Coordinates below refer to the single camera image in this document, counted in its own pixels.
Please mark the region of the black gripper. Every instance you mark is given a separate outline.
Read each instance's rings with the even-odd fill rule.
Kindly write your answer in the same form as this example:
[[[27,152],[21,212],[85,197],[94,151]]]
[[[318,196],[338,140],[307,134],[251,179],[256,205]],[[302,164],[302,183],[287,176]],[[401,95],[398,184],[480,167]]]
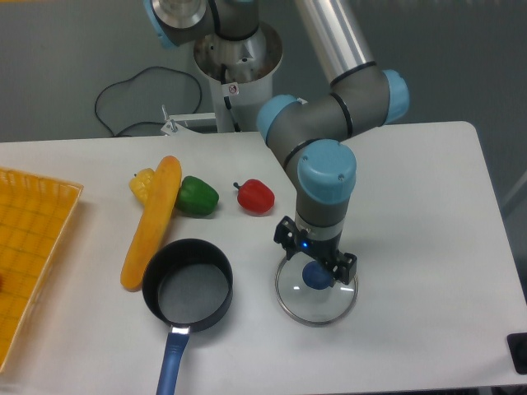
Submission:
[[[273,241],[285,251],[286,260],[303,254],[328,268],[335,281],[349,285],[357,274],[357,256],[341,252],[338,244],[343,228],[307,228],[284,216],[277,224]]]

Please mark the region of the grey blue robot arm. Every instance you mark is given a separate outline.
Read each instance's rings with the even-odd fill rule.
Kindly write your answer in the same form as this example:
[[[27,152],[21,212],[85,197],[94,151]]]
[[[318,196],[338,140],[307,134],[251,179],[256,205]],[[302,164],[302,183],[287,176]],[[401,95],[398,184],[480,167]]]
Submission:
[[[401,118],[409,107],[405,80],[378,68],[350,4],[296,3],[330,86],[311,102],[273,94],[282,43],[260,20],[256,1],[147,1],[144,7],[165,46],[193,44],[218,131],[259,131],[291,180],[296,215],[279,223],[275,242],[288,258],[303,253],[331,282],[348,284],[357,260],[338,242],[356,161],[342,142]]]

